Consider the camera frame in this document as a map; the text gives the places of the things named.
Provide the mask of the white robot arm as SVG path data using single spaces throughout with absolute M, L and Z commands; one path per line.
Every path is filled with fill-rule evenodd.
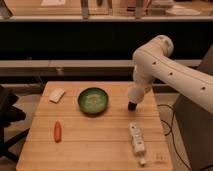
M 213 76 L 171 60 L 173 50 L 172 40 L 158 35 L 134 51 L 134 83 L 128 91 L 129 102 L 142 102 L 157 78 L 213 114 Z

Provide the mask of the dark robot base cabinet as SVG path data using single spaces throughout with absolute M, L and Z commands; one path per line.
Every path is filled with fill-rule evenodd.
M 183 95 L 173 107 L 192 171 L 213 171 L 213 115 Z

